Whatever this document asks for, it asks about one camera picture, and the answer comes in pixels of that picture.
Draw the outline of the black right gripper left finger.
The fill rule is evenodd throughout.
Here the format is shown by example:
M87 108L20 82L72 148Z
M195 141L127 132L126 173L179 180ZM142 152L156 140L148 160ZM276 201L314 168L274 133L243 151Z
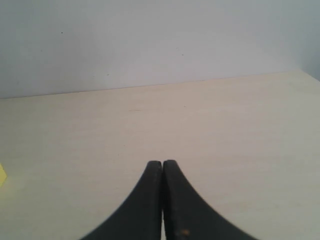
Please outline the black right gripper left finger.
M162 163L149 161L132 192L84 240L160 240Z

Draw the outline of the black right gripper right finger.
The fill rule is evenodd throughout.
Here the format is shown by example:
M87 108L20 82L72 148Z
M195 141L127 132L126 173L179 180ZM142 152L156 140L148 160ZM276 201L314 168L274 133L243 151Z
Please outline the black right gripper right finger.
M163 162L163 218L167 240L253 240L196 192L175 160Z

